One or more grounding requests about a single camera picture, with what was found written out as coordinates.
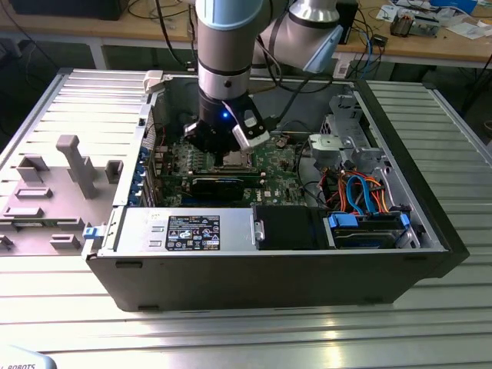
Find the wooden desk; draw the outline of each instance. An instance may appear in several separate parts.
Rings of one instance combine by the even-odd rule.
[[[164,0],[163,4],[173,4],[174,0]],[[398,38],[390,35],[390,23],[375,18],[377,9],[385,0],[361,0],[362,12],[367,23],[375,33],[388,37],[384,62],[409,63],[420,65],[446,65],[455,67],[482,68],[492,52],[492,38],[469,40],[442,28],[436,38],[411,36]],[[165,8],[165,15],[186,9],[185,4]],[[84,43],[91,49],[96,68],[107,68],[104,45],[140,46],[166,48],[161,28],[157,22],[136,18],[125,12],[119,21],[101,21],[90,18],[65,18],[37,15],[16,15],[10,5],[9,14],[36,40],[52,42]],[[147,0],[141,0],[132,8],[136,14],[148,15]],[[492,10],[477,7],[475,14],[492,16]],[[176,48],[190,48],[188,37],[188,15],[177,15],[167,21],[169,38]],[[25,36],[12,24],[0,9],[0,38],[14,40]],[[334,58],[338,59],[335,74],[347,68],[347,63],[360,58],[364,45],[359,35],[352,32],[347,45],[339,45]]]
[[[408,63],[419,65],[443,65],[454,67],[480,68],[484,66],[492,53],[492,37],[481,37],[470,40],[459,36],[446,28],[441,28],[436,38],[409,36],[400,38],[390,34],[390,22],[377,20],[376,15],[385,0],[362,0],[362,12],[367,23],[374,33],[388,38],[386,50],[382,57],[383,62]],[[477,7],[474,15],[492,16],[492,9]],[[360,14],[356,19],[362,20]],[[357,57],[357,53],[364,52],[364,44],[357,32],[352,32],[349,42],[340,45],[337,51],[344,53],[339,58],[337,68],[345,68],[347,63]]]

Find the sticker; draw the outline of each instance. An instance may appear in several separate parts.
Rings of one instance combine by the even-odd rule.
[[[220,250],[219,216],[170,216],[166,248],[169,251]]]
[[[163,211],[149,211],[148,220],[149,221],[163,221],[166,219],[166,214]]]

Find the side panel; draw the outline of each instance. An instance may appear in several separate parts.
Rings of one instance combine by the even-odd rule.
[[[445,257],[331,256],[92,258],[124,311],[388,304]]]
[[[428,275],[428,277],[443,277],[465,260],[470,253],[465,248],[456,229],[446,216],[370,87],[365,81],[358,81],[357,90],[360,92],[359,97],[363,102],[364,113],[368,119],[372,119],[371,125],[383,139],[383,148],[392,154],[440,243],[450,251],[445,262],[436,271]]]

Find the power cable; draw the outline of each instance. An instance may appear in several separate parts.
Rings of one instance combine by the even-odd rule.
[[[175,53],[175,50],[172,47],[171,41],[169,41],[168,30],[166,29],[166,25],[164,24],[164,18],[162,16],[161,2],[159,0],[155,0],[155,6],[157,7],[157,13],[159,17],[159,24],[161,25],[162,34],[164,35],[166,45],[168,46],[169,52],[171,53],[172,58],[182,67],[186,68],[187,65],[184,63]]]
[[[190,29],[191,29],[191,56],[193,57],[193,60],[197,62],[198,56],[197,56],[197,52],[194,49],[194,42],[196,41],[196,33],[194,31],[193,18],[191,16],[192,8],[193,7],[191,5],[188,5],[188,22],[190,24]]]

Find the table leg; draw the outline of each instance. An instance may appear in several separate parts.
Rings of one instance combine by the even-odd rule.
[[[351,62],[354,60],[355,54],[344,54],[341,53],[337,55],[337,64],[335,65],[335,70],[333,72],[334,78],[345,78],[348,73],[348,68]]]
[[[91,43],[88,46],[91,48],[92,59],[96,69],[109,69],[104,46],[101,43]]]

